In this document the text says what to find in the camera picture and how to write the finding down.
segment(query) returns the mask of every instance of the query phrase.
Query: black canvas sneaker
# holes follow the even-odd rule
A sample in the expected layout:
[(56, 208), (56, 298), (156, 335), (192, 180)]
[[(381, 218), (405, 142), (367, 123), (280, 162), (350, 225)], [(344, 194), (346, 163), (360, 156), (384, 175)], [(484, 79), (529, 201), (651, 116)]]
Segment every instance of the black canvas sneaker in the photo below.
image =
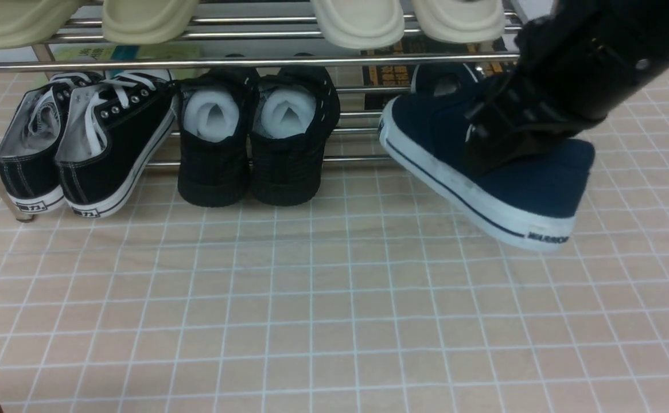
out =
[(107, 217), (128, 201), (174, 120), (169, 71), (125, 71), (76, 89), (55, 163), (67, 203), (81, 217)]
[(250, 186), (246, 143), (258, 104), (255, 68), (214, 68), (180, 81), (179, 194), (199, 207), (226, 207)]
[(319, 190), (324, 144), (340, 120), (326, 68), (287, 66), (259, 82), (251, 129), (251, 191), (265, 204), (303, 204)]
[(59, 73), (24, 95), (0, 145), (1, 179), (18, 209), (40, 214), (64, 204), (53, 160), (67, 127), (69, 97), (102, 79), (93, 72)]

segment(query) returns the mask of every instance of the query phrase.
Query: metal shoe rack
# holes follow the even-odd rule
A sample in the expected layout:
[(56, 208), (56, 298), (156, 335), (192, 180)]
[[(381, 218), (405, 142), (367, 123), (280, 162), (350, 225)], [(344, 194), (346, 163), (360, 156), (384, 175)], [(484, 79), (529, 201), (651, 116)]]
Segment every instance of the metal shoe rack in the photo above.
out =
[[(233, 0), (201, 0), (201, 3), (226, 3)], [(101, 6), (102, 2), (93, 0), (88, 2), (88, 7)], [(507, 10), (505, 16), (510, 20), (505, 32), (516, 33), (521, 27), (521, 16), (514, 10)], [(406, 14), (406, 23), (414, 24), (416, 16)], [(321, 39), (322, 34), (315, 29), (280, 29), (279, 26), (302, 25), (311, 26), (316, 24), (313, 15), (303, 16), (281, 16), (281, 17), (234, 17), (234, 18), (193, 18), (190, 26), (194, 31), (185, 32), (177, 40), (293, 40), (293, 39)], [(235, 30), (219, 30), (221, 26), (237, 26)], [(241, 31), (240, 27), (264, 26), (266, 29), (254, 29)], [(267, 58), (202, 58), (195, 60), (136, 60), (136, 61), (95, 61), (95, 62), (57, 62), (49, 45), (54, 44), (101, 44), (107, 42), (100, 33), (75, 32), (77, 29), (99, 29), (102, 22), (98, 18), (74, 18), (67, 22), (62, 31), (55, 34), (51, 39), (32, 46), (38, 62), (0, 63), (0, 73), (25, 73), (44, 72), (54, 73), (61, 71), (107, 71), (124, 70), (134, 68), (145, 69), (181, 69), (181, 68), (210, 68), (213, 66), (253, 66), (257, 68), (281, 67), (285, 65), (318, 65), (326, 67), (340, 66), (370, 66), (370, 65), (419, 65), (424, 63), (444, 62), (511, 62), (518, 58), (518, 54), (510, 52), (485, 52), (481, 54), (403, 54), (392, 56), (353, 56), (353, 57), (288, 57), (282, 59)], [(421, 29), (407, 28), (406, 36), (421, 34)], [(408, 87), (339, 87), (339, 93), (345, 94), (367, 94), (374, 92), (408, 92)], [(367, 119), (378, 118), (379, 111), (343, 112), (342, 119)], [(338, 127), (334, 134), (337, 135), (364, 135), (376, 134), (377, 128), (372, 127)], [(179, 133), (172, 133), (172, 138), (178, 138)], [(385, 155), (361, 155), (361, 156), (336, 156), (326, 157), (327, 165), (354, 165), (373, 164), (387, 162), (390, 158)], [(180, 164), (179, 160), (154, 160), (149, 162), (148, 167), (153, 169), (174, 168)], [(9, 210), (20, 222), (31, 222), (33, 215), (27, 214), (11, 203), (6, 193), (6, 188), (0, 178), (0, 197)]]

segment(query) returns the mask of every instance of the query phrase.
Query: beige slipper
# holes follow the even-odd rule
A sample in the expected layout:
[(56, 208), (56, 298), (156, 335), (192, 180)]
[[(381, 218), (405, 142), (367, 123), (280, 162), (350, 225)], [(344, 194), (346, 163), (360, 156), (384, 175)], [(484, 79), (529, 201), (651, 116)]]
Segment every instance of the beige slipper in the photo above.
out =
[(104, 0), (103, 36), (117, 44), (162, 44), (179, 37), (199, 0)]
[(54, 35), (86, 0), (0, 0), (0, 49)]
[(495, 40), (505, 31), (501, 0), (411, 0), (427, 36), (452, 44)]
[(378, 49), (403, 37), (398, 0), (312, 0), (324, 39), (347, 49)]

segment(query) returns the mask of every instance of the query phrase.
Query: tiled floor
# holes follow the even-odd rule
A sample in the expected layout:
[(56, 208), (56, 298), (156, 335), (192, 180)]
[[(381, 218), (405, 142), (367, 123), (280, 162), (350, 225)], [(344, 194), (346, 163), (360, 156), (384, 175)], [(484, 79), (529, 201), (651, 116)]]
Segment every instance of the tiled floor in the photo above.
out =
[[(0, 75), (0, 137), (31, 79)], [(0, 402), (669, 412), (669, 77), (586, 138), (599, 155), (557, 254), (495, 243), (398, 168), (329, 168), (287, 209), (199, 209), (159, 174), (106, 220), (19, 225), (0, 204)]]

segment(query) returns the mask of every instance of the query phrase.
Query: blue canvas shoe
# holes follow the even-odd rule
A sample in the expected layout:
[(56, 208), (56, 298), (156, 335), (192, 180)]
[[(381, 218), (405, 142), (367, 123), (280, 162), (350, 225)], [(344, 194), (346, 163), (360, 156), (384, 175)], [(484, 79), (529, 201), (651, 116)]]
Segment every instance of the blue canvas shoe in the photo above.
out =
[(568, 139), (550, 154), (526, 157), (476, 177), (462, 161), (472, 128), (464, 113), (488, 81), (446, 96), (393, 99), (380, 120), (380, 142), (488, 235), (533, 251), (569, 240), (594, 162), (591, 143)]

